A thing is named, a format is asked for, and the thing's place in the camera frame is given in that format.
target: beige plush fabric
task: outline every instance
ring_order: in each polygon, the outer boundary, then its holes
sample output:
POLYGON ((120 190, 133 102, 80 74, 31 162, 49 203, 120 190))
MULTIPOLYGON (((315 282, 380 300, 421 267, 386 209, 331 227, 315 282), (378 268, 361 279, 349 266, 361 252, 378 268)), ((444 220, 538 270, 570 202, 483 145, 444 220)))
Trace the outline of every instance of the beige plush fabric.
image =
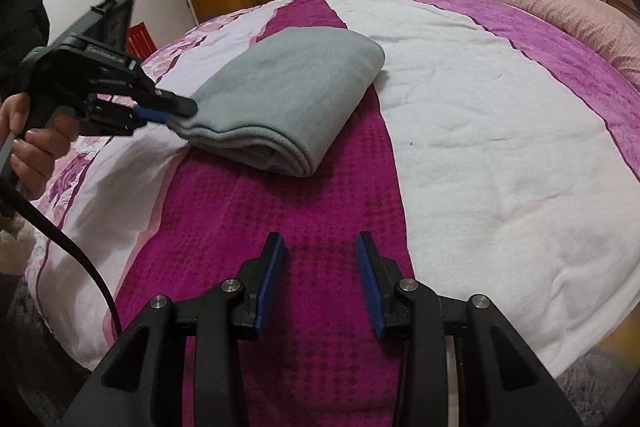
POLYGON ((33 227, 21 216, 0 217, 0 273, 21 275, 35 243, 33 227))
POLYGON ((640 26, 598 0, 495 0, 520 8, 590 47, 640 90, 640 26))

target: blue gripper pad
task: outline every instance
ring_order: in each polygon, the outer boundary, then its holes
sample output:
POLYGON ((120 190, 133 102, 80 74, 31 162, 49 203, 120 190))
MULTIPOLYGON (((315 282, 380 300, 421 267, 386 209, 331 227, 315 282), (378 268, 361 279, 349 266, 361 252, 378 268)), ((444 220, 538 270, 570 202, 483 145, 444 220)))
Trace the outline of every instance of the blue gripper pad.
POLYGON ((367 312, 369 312, 369 322, 371 322, 373 329, 376 330, 377 337, 382 339, 385 334, 382 293, 380 293, 378 280, 373 272, 369 253, 367 253, 367 247, 365 246, 361 233, 356 236, 355 247, 356 264, 358 265, 358 272, 360 273, 360 284, 362 285, 367 312))
POLYGON ((156 111, 155 109, 145 109, 139 105, 133 108, 133 112, 138 115, 138 117, 142 118, 142 120, 161 123, 163 125, 166 125, 166 120, 169 118, 169 114, 166 112, 156 111))
POLYGON ((262 285, 258 292, 257 314, 255 317, 255 330, 258 336, 262 338, 262 334, 267 327, 267 319, 271 309, 271 302, 274 298, 274 292, 277 286, 278 278, 282 273, 286 250, 284 248, 284 240, 278 234, 278 239, 273 247, 273 254, 269 266, 262 279, 262 285))

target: pink pillow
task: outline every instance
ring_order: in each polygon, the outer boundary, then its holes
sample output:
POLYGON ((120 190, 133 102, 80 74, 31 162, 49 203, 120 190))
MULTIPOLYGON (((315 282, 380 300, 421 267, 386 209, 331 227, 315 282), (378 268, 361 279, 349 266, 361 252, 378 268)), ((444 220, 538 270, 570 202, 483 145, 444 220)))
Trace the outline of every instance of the pink pillow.
POLYGON ((590 47, 640 90, 640 26, 599 0, 495 0, 520 8, 590 47))

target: red chair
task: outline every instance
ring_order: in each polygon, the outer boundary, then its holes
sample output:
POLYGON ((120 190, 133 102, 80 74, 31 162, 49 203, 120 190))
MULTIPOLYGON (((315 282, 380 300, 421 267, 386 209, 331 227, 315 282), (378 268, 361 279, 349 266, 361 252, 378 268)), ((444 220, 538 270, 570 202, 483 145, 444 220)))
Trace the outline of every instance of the red chair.
POLYGON ((141 22, 129 28, 127 33, 127 53, 146 60, 158 50, 151 40, 145 23, 141 22))

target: black cable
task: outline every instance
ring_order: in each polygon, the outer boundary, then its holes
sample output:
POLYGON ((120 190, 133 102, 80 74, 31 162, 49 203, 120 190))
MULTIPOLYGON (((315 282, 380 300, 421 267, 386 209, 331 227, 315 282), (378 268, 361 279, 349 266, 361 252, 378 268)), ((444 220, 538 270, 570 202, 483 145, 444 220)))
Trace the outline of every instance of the black cable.
POLYGON ((116 303, 111 296, 111 292, 107 287, 104 279, 100 275, 100 272, 96 269, 94 264, 89 260, 86 254, 69 239, 62 230, 58 229, 49 219, 47 219, 41 211, 33 206, 29 201, 25 200, 20 193, 7 184, 2 178, 0 178, 0 199, 12 207, 18 214, 24 219, 29 221, 34 227, 40 230, 62 250, 66 251, 71 257, 73 257, 85 272, 89 274, 89 277, 98 286, 98 290, 107 302, 111 318, 116 330, 116 335, 120 336, 122 333, 122 324, 120 322, 120 316, 118 315, 118 309, 116 303))

